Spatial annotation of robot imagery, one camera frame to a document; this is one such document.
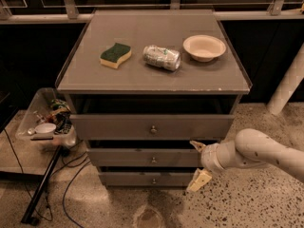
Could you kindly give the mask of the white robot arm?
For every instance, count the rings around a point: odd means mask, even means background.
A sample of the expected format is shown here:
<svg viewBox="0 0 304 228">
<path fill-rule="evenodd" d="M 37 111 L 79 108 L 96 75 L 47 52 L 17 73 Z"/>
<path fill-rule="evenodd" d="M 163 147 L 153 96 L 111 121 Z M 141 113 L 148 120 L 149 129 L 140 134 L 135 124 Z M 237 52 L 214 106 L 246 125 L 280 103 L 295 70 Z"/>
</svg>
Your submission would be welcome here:
<svg viewBox="0 0 304 228">
<path fill-rule="evenodd" d="M 271 164 L 304 181 L 304 152 L 276 142 L 268 135 L 252 129 L 240 130 L 233 141 L 204 144 L 190 142 L 200 153 L 202 169 L 197 169 L 187 186 L 188 192 L 197 192 L 214 174 L 228 168 L 247 169 Z"/>
</svg>

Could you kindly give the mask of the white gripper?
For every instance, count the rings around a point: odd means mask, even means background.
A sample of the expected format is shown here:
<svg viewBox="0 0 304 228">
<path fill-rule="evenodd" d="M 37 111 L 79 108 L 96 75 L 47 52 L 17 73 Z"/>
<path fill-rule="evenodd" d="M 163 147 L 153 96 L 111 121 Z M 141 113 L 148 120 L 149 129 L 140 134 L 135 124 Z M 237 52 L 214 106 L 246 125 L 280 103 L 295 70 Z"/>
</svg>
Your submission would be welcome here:
<svg viewBox="0 0 304 228">
<path fill-rule="evenodd" d="M 218 143 L 205 145 L 202 142 L 190 141 L 190 144 L 201 153 L 201 165 L 205 168 L 197 169 L 195 171 L 193 179 L 189 182 L 186 188 L 188 192 L 197 192 L 212 179 L 212 174 L 210 172 L 213 174 L 220 174 L 224 171 L 224 168 L 219 163 L 217 155 L 217 150 L 219 148 Z"/>
</svg>

